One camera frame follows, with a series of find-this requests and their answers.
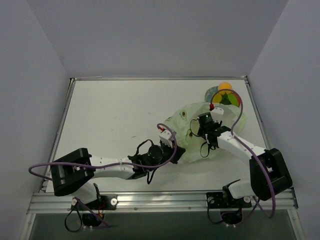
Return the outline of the orange fake fruit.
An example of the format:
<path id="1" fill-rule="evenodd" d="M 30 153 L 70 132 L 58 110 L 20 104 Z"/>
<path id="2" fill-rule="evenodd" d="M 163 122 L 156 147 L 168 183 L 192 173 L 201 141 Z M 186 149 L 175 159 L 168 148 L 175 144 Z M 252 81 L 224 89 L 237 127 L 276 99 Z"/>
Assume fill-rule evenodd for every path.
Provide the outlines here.
<path id="1" fill-rule="evenodd" d="M 232 85 L 229 82 L 222 82 L 218 85 L 218 90 L 232 90 Z"/>

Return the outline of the yellow fake fruit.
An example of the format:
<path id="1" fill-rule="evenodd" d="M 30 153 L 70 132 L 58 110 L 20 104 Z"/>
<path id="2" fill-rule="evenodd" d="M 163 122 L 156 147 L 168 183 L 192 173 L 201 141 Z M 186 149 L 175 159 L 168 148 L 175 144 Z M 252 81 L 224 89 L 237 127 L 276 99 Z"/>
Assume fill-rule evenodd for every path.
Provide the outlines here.
<path id="1" fill-rule="evenodd" d="M 220 93 L 216 93 L 212 98 L 213 103 L 220 103 L 223 99 L 223 96 Z"/>

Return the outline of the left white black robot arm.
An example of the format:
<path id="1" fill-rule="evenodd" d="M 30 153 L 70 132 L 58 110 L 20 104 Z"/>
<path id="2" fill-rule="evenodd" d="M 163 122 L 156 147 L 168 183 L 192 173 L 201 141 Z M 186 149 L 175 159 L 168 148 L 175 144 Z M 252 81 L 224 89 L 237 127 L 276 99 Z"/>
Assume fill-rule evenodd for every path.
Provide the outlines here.
<path id="1" fill-rule="evenodd" d="M 87 148 L 79 148 L 55 160 L 50 167 L 54 195 L 74 196 L 88 204 L 98 198 L 98 187 L 88 183 L 89 180 L 137 180 L 147 177 L 150 181 L 150 172 L 167 163 L 177 164 L 185 152 L 183 147 L 171 148 L 161 143 L 152 144 L 147 153 L 137 151 L 133 156 L 116 159 L 97 157 L 89 154 Z"/>

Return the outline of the light green plastic bag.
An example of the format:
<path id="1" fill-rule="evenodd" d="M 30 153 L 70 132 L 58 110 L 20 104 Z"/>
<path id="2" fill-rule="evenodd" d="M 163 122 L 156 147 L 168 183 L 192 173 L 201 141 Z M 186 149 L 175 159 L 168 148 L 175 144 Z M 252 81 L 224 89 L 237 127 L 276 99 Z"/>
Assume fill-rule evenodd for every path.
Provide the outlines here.
<path id="1" fill-rule="evenodd" d="M 221 117 L 223 126 L 231 128 L 237 118 L 240 118 L 233 132 L 237 135 L 242 132 L 247 122 L 247 116 L 244 113 L 240 115 L 241 109 L 239 107 L 220 103 L 216 104 L 215 107 L 223 109 Z M 194 136 L 192 133 L 197 133 L 199 129 L 197 117 L 209 111 L 209 103 L 207 102 L 191 103 L 178 109 L 164 121 L 165 125 L 176 132 L 178 146 L 185 149 L 185 153 L 179 160 L 180 162 L 193 163 L 206 158 L 207 145 L 202 146 L 205 140 Z"/>

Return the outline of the green fake fruit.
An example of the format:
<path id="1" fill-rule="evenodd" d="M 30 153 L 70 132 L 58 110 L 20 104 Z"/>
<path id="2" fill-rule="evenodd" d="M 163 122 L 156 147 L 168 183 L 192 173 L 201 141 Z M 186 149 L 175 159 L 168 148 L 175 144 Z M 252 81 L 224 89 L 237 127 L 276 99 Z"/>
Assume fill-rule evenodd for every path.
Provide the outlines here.
<path id="1" fill-rule="evenodd" d="M 239 107 L 240 100 L 237 95 L 235 95 L 234 93 L 229 93 L 229 94 L 227 94 L 227 98 L 228 98 L 231 105 Z"/>

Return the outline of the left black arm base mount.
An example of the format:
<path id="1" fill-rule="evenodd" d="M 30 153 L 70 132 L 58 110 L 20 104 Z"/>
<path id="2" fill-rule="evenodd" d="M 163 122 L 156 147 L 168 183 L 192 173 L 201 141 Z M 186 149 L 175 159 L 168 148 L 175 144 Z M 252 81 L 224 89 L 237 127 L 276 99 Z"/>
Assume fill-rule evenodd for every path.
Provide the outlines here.
<path id="1" fill-rule="evenodd" d="M 101 194 L 96 183 L 85 183 L 71 196 L 72 207 L 77 205 L 78 200 L 91 210 L 116 210 L 118 204 L 118 196 L 116 194 Z"/>

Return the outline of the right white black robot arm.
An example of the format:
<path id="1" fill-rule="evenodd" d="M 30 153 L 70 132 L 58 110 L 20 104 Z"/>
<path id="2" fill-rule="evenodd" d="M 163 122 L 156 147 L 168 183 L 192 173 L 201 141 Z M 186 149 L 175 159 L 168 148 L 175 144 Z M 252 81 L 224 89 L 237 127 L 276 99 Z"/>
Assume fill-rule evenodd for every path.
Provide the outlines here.
<path id="1" fill-rule="evenodd" d="M 248 166 L 247 180 L 238 179 L 223 186 L 223 197 L 228 204 L 245 197 L 267 201 L 293 186 L 283 155 L 278 149 L 265 149 L 242 139 L 232 133 L 229 127 L 223 126 L 221 121 L 214 121 L 209 112 L 199 115 L 197 120 L 197 136 L 205 140 L 209 151 L 225 150 Z"/>

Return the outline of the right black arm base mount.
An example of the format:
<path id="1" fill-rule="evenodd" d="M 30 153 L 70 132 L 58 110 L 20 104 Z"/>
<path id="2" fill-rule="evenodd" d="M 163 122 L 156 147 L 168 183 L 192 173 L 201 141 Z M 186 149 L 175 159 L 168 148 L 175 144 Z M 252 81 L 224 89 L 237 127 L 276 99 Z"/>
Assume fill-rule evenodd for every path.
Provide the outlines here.
<path id="1" fill-rule="evenodd" d="M 206 200 L 209 209 L 249 209 L 252 203 L 249 197 L 234 199 L 225 196 L 222 191 L 214 191 L 206 193 Z"/>

